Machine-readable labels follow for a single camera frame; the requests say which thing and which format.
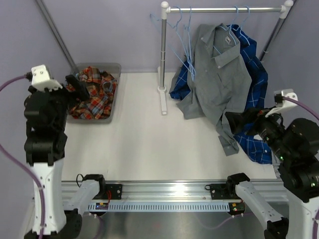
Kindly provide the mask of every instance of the metal pole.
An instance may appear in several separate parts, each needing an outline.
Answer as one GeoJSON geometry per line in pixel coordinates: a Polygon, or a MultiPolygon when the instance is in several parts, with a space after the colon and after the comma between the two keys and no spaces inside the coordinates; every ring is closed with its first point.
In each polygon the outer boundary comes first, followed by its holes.
{"type": "Polygon", "coordinates": [[[159,87],[164,89],[164,73],[165,73],[165,46],[166,46],[166,19],[161,20],[161,48],[160,48],[160,75],[159,87]]]}
{"type": "Polygon", "coordinates": [[[264,47],[263,52],[259,56],[259,60],[261,62],[263,61],[265,55],[268,53],[268,49],[269,49],[270,45],[274,42],[274,40],[275,40],[275,38],[276,38],[281,26],[284,24],[284,21],[285,21],[285,19],[282,19],[282,18],[278,19],[278,21],[276,23],[276,26],[275,26],[273,32],[271,33],[271,35],[270,35],[270,37],[269,37],[269,39],[268,39],[268,41],[267,41],[267,43],[266,43],[266,45],[264,47]]]}
{"type": "Polygon", "coordinates": [[[35,0],[72,70],[79,71],[43,0],[35,0]]]}
{"type": "MultiPolygon", "coordinates": [[[[250,12],[282,12],[282,7],[250,7],[250,12]]],[[[169,8],[168,13],[190,12],[190,8],[169,8]]],[[[239,7],[239,12],[248,12],[246,7],[239,7]]],[[[237,12],[235,7],[192,8],[191,12],[237,12]]]]}

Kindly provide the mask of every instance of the white table surface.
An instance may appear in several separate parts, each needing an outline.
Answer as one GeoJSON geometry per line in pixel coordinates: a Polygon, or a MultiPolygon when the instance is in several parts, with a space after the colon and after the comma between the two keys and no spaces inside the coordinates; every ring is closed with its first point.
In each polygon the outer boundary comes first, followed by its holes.
{"type": "MultiPolygon", "coordinates": [[[[170,87],[173,73],[167,73],[170,87]]],[[[210,180],[244,172],[251,179],[276,178],[272,165],[252,162],[242,149],[226,157],[207,118],[184,120],[167,94],[160,114],[157,73],[122,74],[110,124],[68,123],[62,180],[78,173],[106,180],[210,180]]]]}

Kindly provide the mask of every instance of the metal floor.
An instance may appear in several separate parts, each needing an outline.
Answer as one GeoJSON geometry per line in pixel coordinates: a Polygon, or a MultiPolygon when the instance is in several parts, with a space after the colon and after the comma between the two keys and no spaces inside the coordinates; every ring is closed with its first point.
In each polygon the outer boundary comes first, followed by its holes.
{"type": "MultiPolygon", "coordinates": [[[[288,217],[287,204],[272,206],[288,217]]],[[[79,239],[263,239],[263,230],[254,215],[230,219],[227,213],[106,213],[103,230],[95,238],[99,220],[83,218],[79,239]]]]}

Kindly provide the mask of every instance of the black bracket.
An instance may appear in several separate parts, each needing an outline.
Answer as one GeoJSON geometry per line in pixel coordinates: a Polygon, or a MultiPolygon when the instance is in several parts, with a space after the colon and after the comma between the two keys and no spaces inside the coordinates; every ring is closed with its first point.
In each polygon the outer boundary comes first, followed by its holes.
{"type": "Polygon", "coordinates": [[[110,200],[121,200],[122,199],[122,190],[123,190],[123,185],[122,184],[105,184],[105,193],[100,195],[99,197],[95,197],[94,199],[99,199],[99,200],[108,200],[108,193],[109,191],[111,193],[111,198],[110,200]]]}
{"type": "Polygon", "coordinates": [[[240,200],[237,195],[230,195],[226,187],[226,183],[207,184],[205,186],[205,189],[210,192],[210,196],[213,200],[240,200]]]}
{"type": "Polygon", "coordinates": [[[235,186],[241,182],[250,181],[244,173],[237,173],[227,177],[227,181],[222,184],[207,184],[205,186],[206,190],[210,191],[210,196],[213,200],[222,200],[222,199],[240,199],[236,195],[235,186]]]}

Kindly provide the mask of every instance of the clothes rack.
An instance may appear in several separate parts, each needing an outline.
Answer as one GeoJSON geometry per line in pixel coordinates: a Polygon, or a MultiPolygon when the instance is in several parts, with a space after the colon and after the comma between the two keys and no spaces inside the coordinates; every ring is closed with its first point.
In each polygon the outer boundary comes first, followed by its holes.
{"type": "MultiPolygon", "coordinates": [[[[284,5],[279,7],[250,7],[250,12],[279,12],[280,16],[277,21],[277,24],[272,31],[265,47],[260,55],[260,60],[262,61],[268,53],[268,49],[271,43],[274,41],[277,36],[281,26],[283,25],[291,7],[294,5],[293,0],[286,0],[284,5]]],[[[166,22],[167,15],[169,13],[180,13],[180,12],[192,12],[192,13],[212,13],[212,12],[248,12],[247,7],[213,7],[213,8],[176,8],[170,7],[168,2],[163,1],[161,3],[161,49],[160,49],[160,66],[158,68],[159,72],[159,86],[158,92],[160,96],[160,104],[161,104],[161,114],[167,115],[167,105],[166,105],[166,87],[164,84],[164,73],[165,73],[165,47],[166,47],[166,22]]]]}

